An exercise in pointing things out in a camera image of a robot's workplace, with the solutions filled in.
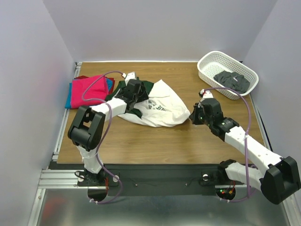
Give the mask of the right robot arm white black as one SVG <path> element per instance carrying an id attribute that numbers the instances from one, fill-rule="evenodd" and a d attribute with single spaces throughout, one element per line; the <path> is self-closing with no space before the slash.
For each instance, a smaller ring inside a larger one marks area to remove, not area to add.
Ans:
<path id="1" fill-rule="evenodd" d="M 261 191 L 273 204 L 280 204 L 300 190 L 296 160 L 290 156 L 281 157 L 246 134 L 238 122 L 224 117 L 221 105 L 215 98 L 205 98 L 195 103 L 190 120 L 194 125 L 208 126 L 212 134 L 239 150 L 256 166 L 250 168 L 235 160 L 223 161 L 216 172 L 220 183 L 235 180 L 248 184 Z"/>

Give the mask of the white and green t-shirt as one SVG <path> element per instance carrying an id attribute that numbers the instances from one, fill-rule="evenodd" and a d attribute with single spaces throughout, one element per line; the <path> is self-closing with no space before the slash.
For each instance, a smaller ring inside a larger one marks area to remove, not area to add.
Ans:
<path id="1" fill-rule="evenodd" d="M 181 98 L 163 81 L 143 81 L 149 99 L 135 104 L 120 118 L 150 127 L 173 127 L 184 123 L 190 112 Z"/>

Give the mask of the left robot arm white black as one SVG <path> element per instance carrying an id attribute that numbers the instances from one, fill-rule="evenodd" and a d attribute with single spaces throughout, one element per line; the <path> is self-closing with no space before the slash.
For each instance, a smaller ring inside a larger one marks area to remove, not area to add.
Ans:
<path id="1" fill-rule="evenodd" d="M 130 79 L 120 86 L 112 97 L 101 100 L 99 105 L 80 106 L 68 130 L 68 138 L 77 147 L 84 163 L 84 171 L 76 176 L 82 181 L 98 186 L 105 182 L 108 173 L 98 155 L 99 145 L 107 135 L 103 131 L 106 121 L 129 113 L 134 105 L 149 99 L 151 88 L 139 79 Z"/>

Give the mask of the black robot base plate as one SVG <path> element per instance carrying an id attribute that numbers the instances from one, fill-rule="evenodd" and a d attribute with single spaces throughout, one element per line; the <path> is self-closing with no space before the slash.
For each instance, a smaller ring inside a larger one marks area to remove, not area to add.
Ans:
<path id="1" fill-rule="evenodd" d="M 106 164 L 123 184 L 121 196 L 216 195 L 232 182 L 217 164 Z"/>

